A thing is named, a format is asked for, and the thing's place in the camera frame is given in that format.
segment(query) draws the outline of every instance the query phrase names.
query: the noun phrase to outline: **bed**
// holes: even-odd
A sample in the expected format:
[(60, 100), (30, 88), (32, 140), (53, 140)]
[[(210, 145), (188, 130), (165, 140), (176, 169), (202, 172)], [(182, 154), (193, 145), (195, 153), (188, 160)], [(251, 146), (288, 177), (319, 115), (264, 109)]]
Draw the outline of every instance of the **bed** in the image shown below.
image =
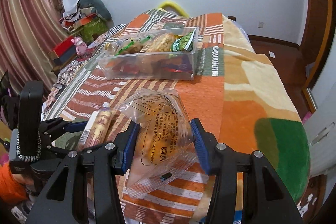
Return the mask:
[[(197, 73), (193, 81), (110, 80), (97, 66), (96, 56), (76, 73), (49, 109), (46, 119), (63, 117), (87, 120), (101, 107), (114, 107), (136, 90), (176, 89), (189, 118), (199, 118), (206, 131), (236, 151), (262, 151), (298, 202), (309, 177), (310, 157), (299, 115), (266, 55), (255, 54), (243, 29), (220, 13), (194, 18), (173, 15), (162, 9), (147, 11), (101, 45), (126, 34), (154, 29), (199, 27)], [(125, 130), (129, 119), (114, 113), (105, 141)], [(72, 149), (80, 136), (65, 134), (55, 145)], [(125, 217), (147, 224), (202, 221), (207, 213), (214, 178), (195, 162), (181, 177), (142, 199), (125, 190), (126, 176), (118, 177), (118, 191)], [(243, 178), (238, 175), (235, 219), (242, 210)]]

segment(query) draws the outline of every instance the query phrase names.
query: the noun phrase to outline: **person's arm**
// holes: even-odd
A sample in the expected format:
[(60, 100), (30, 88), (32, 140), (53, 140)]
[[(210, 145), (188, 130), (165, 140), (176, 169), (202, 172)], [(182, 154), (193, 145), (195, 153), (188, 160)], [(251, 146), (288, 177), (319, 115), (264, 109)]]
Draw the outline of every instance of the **person's arm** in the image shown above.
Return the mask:
[(14, 206), (27, 200), (24, 183), (25, 180), (21, 175), (12, 175), (8, 163), (0, 167), (0, 198), (6, 204)]

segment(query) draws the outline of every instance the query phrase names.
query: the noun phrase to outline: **pink pig toy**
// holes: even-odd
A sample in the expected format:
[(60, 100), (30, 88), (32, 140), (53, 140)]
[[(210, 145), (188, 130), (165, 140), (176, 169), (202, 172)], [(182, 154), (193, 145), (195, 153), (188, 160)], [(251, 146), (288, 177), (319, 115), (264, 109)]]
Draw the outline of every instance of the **pink pig toy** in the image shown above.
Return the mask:
[(83, 56), (86, 53), (87, 44), (85, 44), (81, 37), (75, 37), (75, 39), (71, 39), (71, 41), (76, 46), (77, 55)]

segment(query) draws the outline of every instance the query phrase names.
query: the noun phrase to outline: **transparent plastic box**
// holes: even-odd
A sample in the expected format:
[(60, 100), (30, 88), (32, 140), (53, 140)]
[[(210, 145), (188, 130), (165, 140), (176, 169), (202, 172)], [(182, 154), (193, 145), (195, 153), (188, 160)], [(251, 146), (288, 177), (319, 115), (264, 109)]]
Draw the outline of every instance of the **transparent plastic box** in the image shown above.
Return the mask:
[[(142, 52), (115, 56), (117, 48), (126, 38), (158, 37), (164, 33), (187, 35), (195, 30), (191, 52)], [(103, 50), (97, 62), (108, 80), (111, 79), (179, 79), (193, 80), (199, 49), (199, 28), (154, 30), (126, 35), (111, 42), (110, 50)]]

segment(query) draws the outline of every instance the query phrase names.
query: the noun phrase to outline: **yellow foam tube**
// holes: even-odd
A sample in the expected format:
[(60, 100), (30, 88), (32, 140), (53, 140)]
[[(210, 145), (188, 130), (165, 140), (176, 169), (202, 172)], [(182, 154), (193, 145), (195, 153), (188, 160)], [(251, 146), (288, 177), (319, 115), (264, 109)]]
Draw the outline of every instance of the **yellow foam tube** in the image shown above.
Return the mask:
[(180, 5), (178, 5), (177, 3), (168, 0), (165, 2), (162, 2), (159, 5), (159, 9), (164, 9), (166, 7), (172, 7), (174, 10), (176, 10), (176, 12), (178, 12), (179, 15), (183, 16), (183, 17), (189, 17), (189, 15), (185, 12), (185, 10), (182, 9), (182, 7)]

